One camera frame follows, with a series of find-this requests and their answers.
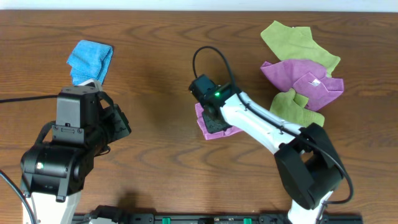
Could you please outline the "purple microfiber cloth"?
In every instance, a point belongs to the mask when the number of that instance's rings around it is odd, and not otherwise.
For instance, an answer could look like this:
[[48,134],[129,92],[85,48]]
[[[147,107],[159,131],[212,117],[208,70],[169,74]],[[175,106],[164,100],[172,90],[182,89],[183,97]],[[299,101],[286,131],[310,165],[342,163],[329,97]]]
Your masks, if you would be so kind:
[[222,127],[220,123],[212,121],[210,117],[204,113],[204,109],[199,103],[195,104],[195,112],[197,116],[197,123],[206,140],[225,138],[242,132],[241,129],[235,126]]

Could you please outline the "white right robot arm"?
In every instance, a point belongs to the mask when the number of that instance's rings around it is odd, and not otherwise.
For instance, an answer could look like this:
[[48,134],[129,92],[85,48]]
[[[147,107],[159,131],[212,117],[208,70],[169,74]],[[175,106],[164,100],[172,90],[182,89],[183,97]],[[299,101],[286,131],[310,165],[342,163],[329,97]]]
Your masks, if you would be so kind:
[[292,198],[290,223],[321,223],[329,199],[347,173],[325,130],[288,122],[253,102],[232,84],[192,86],[191,93],[218,129],[238,128],[274,156]]

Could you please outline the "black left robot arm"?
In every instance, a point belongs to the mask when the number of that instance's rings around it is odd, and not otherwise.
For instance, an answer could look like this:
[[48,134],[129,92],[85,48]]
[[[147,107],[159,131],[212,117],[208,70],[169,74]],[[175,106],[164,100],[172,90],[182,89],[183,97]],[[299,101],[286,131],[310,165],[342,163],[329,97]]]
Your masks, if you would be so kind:
[[43,127],[21,159],[21,190],[35,220],[71,223],[95,157],[130,133],[117,104],[58,105],[56,120]]

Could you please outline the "folded blue cloth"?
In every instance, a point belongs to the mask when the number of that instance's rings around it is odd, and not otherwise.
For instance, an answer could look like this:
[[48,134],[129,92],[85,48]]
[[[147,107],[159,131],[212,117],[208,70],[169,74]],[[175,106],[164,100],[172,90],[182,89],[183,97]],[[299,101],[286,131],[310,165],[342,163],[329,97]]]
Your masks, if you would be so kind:
[[72,83],[79,85],[89,79],[104,83],[113,56],[110,45],[81,40],[70,54],[67,64],[71,66]]

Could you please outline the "lower green cloth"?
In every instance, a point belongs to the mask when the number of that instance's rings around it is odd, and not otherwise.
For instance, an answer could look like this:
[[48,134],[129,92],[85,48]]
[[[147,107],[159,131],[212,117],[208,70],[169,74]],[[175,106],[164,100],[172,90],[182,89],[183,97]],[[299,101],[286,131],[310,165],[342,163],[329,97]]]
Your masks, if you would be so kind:
[[317,112],[308,110],[305,106],[308,103],[306,96],[296,93],[291,88],[287,92],[280,92],[274,97],[270,112],[276,116],[303,127],[307,127],[312,123],[323,126],[325,117]]

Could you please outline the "green cloth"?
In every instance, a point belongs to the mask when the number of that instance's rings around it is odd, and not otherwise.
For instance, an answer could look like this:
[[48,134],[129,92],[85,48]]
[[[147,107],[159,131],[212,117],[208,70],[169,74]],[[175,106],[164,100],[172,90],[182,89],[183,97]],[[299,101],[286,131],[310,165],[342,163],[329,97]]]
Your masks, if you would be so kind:
[[314,41],[309,27],[288,27],[274,21],[261,32],[261,38],[279,60],[312,60],[326,68],[327,77],[332,77],[341,61]]
[[325,117],[317,112],[308,110],[305,106],[308,103],[306,96],[296,93],[291,88],[287,92],[280,92],[274,97],[270,112],[276,116],[303,127],[307,127],[312,123],[323,126]]

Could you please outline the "crumpled purple cloth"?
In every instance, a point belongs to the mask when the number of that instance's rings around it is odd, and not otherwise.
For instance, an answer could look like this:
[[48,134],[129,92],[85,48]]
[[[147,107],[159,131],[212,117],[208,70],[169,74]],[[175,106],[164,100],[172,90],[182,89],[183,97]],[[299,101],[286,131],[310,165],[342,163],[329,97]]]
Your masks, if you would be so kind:
[[312,60],[288,59],[272,64],[264,62],[261,71],[280,91],[291,88],[296,93],[306,96],[306,109],[318,111],[331,103],[345,90],[341,78],[330,78],[323,65]]

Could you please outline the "upper green cloth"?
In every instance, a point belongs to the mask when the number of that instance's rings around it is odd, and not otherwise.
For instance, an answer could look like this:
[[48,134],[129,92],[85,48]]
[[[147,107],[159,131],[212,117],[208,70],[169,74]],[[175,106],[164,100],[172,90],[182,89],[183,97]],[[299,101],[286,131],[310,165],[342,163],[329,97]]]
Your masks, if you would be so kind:
[[309,27],[288,27],[274,21],[261,32],[261,38],[279,60],[312,60],[326,68],[327,77],[332,77],[341,61],[314,41]]

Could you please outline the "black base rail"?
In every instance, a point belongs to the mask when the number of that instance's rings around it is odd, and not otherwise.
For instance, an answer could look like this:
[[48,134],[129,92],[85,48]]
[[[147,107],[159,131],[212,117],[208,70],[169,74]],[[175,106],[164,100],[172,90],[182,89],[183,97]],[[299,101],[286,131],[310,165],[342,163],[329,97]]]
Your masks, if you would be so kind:
[[98,206],[87,214],[75,214],[72,224],[289,224],[287,215],[264,213],[260,215],[156,215],[130,213],[110,206]]

